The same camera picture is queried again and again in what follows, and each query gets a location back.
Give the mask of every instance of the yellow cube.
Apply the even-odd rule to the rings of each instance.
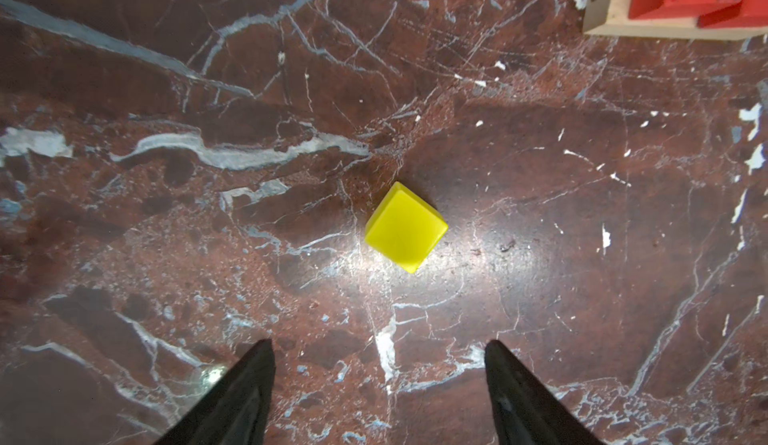
[[[366,224],[366,243],[414,273],[447,230],[437,210],[395,182]]]

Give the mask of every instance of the stone surface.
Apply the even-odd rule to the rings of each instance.
[[[151,443],[272,337],[268,443],[490,443],[497,337],[607,443],[764,443],[768,46],[581,15],[0,0],[0,441]]]

